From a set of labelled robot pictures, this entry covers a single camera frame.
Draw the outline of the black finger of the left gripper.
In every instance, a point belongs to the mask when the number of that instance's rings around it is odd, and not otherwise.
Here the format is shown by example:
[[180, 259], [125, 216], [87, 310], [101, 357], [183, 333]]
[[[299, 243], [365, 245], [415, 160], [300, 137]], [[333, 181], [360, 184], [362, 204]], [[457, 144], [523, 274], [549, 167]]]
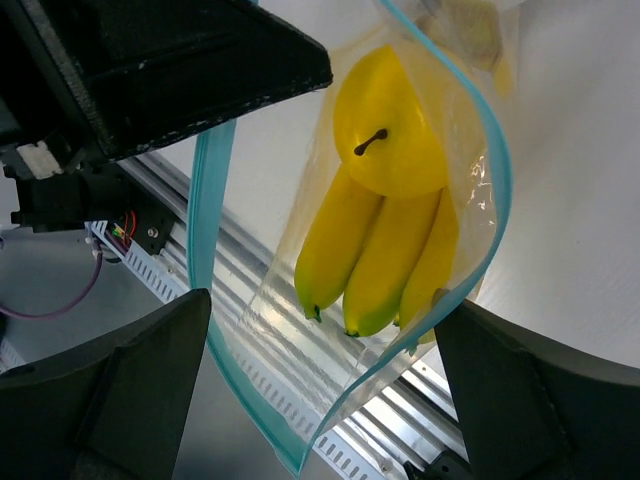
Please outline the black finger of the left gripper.
[[69, 19], [109, 159], [333, 80], [319, 42], [250, 1], [72, 1]]

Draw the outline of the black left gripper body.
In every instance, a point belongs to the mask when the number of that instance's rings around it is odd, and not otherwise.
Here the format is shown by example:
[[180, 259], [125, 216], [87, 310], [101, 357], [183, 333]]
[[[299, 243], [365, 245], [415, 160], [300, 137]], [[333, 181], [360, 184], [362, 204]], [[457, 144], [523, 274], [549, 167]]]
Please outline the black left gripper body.
[[118, 158], [116, 103], [99, 93], [117, 59], [115, 1], [1, 4], [1, 163], [16, 180]]

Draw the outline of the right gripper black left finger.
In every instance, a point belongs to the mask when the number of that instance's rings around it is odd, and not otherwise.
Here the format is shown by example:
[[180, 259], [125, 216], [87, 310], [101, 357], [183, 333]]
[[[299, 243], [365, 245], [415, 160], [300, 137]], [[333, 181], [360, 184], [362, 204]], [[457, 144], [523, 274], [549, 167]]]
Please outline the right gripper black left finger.
[[211, 313], [192, 290], [1, 376], [4, 479], [169, 479]]

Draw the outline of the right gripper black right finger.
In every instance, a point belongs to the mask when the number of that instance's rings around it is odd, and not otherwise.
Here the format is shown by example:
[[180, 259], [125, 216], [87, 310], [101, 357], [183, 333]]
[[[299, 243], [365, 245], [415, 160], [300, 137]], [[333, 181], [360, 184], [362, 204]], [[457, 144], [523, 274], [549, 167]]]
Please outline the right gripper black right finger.
[[435, 334], [473, 478], [638, 478], [638, 368], [469, 300]]

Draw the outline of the yellow banana toy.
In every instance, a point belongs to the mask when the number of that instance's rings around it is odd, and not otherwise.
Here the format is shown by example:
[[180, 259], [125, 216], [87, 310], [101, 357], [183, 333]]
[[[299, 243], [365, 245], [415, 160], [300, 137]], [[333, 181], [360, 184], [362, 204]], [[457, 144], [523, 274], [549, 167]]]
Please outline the yellow banana toy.
[[447, 189], [397, 199], [336, 173], [298, 256], [294, 286], [306, 317], [342, 303], [349, 337], [406, 325], [448, 280], [457, 219]]

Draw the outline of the clear zip bag teal zipper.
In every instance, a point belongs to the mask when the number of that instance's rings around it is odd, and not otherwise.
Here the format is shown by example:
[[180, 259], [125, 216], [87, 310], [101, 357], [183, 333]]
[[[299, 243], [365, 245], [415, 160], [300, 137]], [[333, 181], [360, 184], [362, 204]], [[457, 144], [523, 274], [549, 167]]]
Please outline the clear zip bag teal zipper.
[[201, 134], [187, 268], [207, 344], [298, 476], [473, 293], [504, 235], [516, 1], [291, 1], [205, 81], [253, 89]]

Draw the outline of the yellow pear toy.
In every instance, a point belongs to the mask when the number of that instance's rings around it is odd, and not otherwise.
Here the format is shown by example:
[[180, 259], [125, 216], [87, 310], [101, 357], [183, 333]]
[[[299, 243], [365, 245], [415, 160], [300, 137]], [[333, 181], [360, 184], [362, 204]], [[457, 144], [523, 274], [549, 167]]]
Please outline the yellow pear toy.
[[501, 96], [514, 91], [499, 13], [489, 1], [421, 1], [426, 12], [418, 28], [439, 48], [491, 75]]

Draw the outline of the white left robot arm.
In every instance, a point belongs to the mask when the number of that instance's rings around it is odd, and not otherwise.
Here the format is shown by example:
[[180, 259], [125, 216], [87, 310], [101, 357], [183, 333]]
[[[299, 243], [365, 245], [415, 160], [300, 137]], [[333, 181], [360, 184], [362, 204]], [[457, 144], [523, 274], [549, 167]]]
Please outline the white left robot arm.
[[327, 50], [250, 1], [5, 1], [1, 163], [14, 224], [121, 222], [158, 252], [169, 212], [121, 161], [333, 79]]

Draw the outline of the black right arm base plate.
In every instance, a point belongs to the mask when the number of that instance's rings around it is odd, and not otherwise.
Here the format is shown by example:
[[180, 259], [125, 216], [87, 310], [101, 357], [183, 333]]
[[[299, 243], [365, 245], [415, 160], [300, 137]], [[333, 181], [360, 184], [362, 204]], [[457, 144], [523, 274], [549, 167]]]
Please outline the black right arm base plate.
[[416, 466], [410, 461], [403, 464], [409, 480], [473, 480], [473, 474], [466, 460], [452, 450], [441, 452], [433, 462]]

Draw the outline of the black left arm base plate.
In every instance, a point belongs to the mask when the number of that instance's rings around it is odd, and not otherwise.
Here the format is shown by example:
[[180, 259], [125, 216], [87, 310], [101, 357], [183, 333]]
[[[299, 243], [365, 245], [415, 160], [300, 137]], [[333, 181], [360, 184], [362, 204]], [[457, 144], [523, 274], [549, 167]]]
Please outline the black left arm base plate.
[[176, 216], [159, 201], [140, 197], [130, 202], [125, 219], [126, 248], [136, 243], [147, 254], [157, 255], [170, 236]]

